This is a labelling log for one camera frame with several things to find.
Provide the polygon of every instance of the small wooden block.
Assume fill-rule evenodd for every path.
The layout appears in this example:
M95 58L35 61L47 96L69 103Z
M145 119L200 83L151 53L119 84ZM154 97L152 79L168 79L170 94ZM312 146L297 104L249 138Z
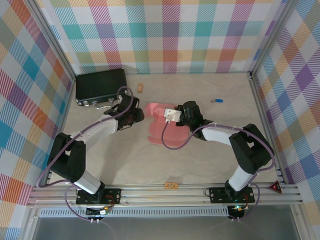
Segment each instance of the small wooden block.
M143 83L139 83L139 84L138 84L138 93L142 93L143 90L144 90L144 85L143 85Z
M178 189L178 183L166 181L164 183L164 188L165 189Z

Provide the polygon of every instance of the table surface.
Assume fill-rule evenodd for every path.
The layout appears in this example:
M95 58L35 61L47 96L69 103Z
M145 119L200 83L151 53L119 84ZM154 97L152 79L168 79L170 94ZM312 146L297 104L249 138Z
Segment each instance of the table surface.
M143 93L137 93L138 84ZM246 73L210 74L128 74L127 85L140 99L142 109L148 103L181 105L194 100L205 119L218 124L243 127L263 126ZM212 99L223 99L223 103ZM64 133L78 132L101 117L106 108L78 106L73 96ZM109 184L225 183L238 163L228 145L192 138L180 150L169 150L148 141L153 118L146 117L131 128L117 131L97 143L86 155L86 169ZM61 179L55 173L51 182ZM277 180L276 171L261 172L256 183Z

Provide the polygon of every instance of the pink cloth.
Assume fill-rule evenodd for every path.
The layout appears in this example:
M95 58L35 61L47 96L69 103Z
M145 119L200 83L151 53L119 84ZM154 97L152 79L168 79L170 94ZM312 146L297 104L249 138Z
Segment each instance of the pink cloth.
M152 102L144 108L145 117L154 118L149 127L151 136L148 136L148 140L153 144L162 144L161 135L166 125L165 109L175 109L175 105ZM187 126L176 126L176 123L171 121L165 130L163 140L166 145L179 147L186 141L188 135Z

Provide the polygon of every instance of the red warning triangle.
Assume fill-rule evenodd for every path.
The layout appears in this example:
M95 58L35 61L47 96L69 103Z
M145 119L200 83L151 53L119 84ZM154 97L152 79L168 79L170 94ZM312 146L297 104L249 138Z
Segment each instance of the red warning triangle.
M278 180L275 181L272 185L270 185L268 189L271 189L279 194L282 194L282 189Z

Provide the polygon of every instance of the black box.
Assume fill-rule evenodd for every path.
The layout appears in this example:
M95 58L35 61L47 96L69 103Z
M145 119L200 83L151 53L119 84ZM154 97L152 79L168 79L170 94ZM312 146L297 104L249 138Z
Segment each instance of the black box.
M75 77L75 100L80 106L117 100L117 91L127 86L124 69L94 72Z

